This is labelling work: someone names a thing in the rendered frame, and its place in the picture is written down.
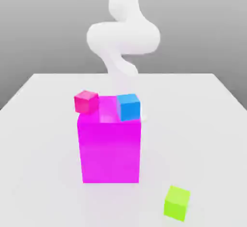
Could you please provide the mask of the small blue cube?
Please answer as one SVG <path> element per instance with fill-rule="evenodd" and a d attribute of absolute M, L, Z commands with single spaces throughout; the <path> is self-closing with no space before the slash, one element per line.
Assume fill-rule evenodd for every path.
<path fill-rule="evenodd" d="M 116 103 L 121 121 L 140 119 L 140 101 L 136 94 L 117 95 Z"/>

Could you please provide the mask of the small pink cube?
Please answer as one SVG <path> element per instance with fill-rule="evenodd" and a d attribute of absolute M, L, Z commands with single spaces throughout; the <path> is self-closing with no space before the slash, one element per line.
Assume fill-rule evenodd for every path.
<path fill-rule="evenodd" d="M 99 95 L 91 91 L 82 91 L 74 96 L 75 111 L 80 114 L 91 114 L 99 107 Z"/>

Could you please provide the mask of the small lime green cube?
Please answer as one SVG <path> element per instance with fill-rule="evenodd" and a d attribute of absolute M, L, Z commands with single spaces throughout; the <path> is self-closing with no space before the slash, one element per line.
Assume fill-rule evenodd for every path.
<path fill-rule="evenodd" d="M 171 185 L 165 197 L 164 215 L 184 222 L 190 191 Z"/>

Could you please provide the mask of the large magenta box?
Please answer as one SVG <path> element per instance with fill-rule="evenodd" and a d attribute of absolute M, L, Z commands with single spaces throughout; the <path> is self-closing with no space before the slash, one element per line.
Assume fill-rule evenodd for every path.
<path fill-rule="evenodd" d="M 141 119 L 121 121 L 116 96 L 101 96 L 92 114 L 77 121 L 82 181 L 138 183 Z"/>

